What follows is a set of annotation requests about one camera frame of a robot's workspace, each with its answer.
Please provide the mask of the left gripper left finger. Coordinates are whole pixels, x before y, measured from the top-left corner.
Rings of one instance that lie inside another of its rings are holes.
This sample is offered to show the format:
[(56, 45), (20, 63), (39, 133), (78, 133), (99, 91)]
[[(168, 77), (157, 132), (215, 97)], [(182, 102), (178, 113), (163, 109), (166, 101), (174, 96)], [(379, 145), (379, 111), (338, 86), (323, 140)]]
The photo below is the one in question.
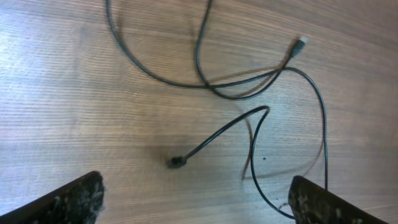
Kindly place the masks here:
[(104, 204), (103, 177), (91, 171), (74, 181), (1, 215), (1, 223), (95, 223)]

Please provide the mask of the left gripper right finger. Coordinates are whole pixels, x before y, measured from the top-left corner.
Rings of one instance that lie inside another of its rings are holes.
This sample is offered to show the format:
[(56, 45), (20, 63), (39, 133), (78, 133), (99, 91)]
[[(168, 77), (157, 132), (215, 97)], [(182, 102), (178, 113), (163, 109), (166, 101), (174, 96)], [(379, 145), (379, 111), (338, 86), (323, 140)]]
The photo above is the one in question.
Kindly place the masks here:
[(386, 224), (299, 175), (292, 179), (288, 203), (296, 224)]

